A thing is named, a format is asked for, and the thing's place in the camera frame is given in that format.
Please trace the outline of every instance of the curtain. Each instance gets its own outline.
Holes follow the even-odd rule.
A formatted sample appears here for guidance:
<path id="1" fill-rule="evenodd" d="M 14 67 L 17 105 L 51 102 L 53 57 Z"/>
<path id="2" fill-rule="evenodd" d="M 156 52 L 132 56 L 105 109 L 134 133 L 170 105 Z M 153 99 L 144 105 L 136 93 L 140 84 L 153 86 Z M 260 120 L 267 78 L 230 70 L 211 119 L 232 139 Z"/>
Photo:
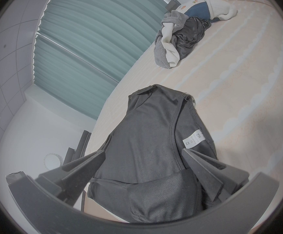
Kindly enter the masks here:
<path id="1" fill-rule="evenodd" d="M 117 83 L 154 41 L 163 0 L 50 0 L 34 49 L 34 83 L 97 119 Z"/>

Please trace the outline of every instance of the white knit fabric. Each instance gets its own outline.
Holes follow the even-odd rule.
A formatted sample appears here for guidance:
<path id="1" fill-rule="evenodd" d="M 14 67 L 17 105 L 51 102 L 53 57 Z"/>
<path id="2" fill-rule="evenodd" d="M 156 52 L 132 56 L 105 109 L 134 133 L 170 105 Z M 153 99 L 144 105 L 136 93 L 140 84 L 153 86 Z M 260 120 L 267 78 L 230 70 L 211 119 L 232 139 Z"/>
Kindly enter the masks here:
<path id="1" fill-rule="evenodd" d="M 162 28 L 162 45 L 166 49 L 166 60 L 170 64 L 170 67 L 175 67 L 179 62 L 179 53 L 171 43 L 172 31 L 175 26 L 172 22 L 164 22 L 164 27 Z"/>
<path id="2" fill-rule="evenodd" d="M 236 7 L 223 0 L 205 0 L 210 11 L 210 19 L 219 18 L 220 20 L 228 20 L 237 14 Z"/>

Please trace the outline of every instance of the bed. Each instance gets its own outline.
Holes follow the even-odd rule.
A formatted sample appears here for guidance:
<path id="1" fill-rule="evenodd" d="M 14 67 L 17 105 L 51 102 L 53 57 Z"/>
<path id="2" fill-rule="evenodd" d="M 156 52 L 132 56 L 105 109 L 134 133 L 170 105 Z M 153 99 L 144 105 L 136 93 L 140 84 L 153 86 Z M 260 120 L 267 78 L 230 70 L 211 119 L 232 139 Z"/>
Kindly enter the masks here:
<path id="1" fill-rule="evenodd" d="M 220 161 L 280 181 L 263 221 L 283 197 L 283 21 L 267 0 L 225 1 L 236 17 L 213 23 L 175 68 L 155 64 L 154 44 L 144 52 L 105 102 L 85 155 L 120 123 L 136 90 L 161 84 L 187 92 Z"/>

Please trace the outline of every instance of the curtain pleat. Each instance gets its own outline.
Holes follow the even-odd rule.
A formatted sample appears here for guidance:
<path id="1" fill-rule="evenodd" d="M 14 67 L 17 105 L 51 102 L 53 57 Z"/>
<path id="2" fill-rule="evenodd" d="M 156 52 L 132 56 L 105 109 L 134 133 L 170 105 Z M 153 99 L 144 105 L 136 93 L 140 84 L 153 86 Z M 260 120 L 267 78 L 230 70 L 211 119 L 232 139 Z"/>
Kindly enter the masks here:
<path id="1" fill-rule="evenodd" d="M 35 44 L 34 83 L 97 119 L 154 41 L 165 6 L 163 0 L 50 0 Z"/>

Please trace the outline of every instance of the black garment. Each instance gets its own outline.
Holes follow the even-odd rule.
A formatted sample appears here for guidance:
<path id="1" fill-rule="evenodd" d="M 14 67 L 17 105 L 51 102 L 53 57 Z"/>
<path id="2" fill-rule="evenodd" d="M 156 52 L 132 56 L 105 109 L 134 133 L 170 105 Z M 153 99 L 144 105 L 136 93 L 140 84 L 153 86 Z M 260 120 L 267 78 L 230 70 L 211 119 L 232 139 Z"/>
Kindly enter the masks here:
<path id="1" fill-rule="evenodd" d="M 173 34 L 176 39 L 172 37 L 172 41 L 175 42 L 180 60 L 191 53 L 194 45 L 204 37 L 205 30 L 210 26 L 209 21 L 198 17 L 190 17 L 186 20 L 184 27 Z"/>
<path id="2" fill-rule="evenodd" d="M 100 149 L 106 159 L 88 196 L 128 222 L 165 222 L 202 211 L 202 187 L 181 156 L 183 139 L 201 130 L 195 150 L 216 158 L 214 142 L 190 95 L 161 85 L 129 96 L 124 119 Z"/>

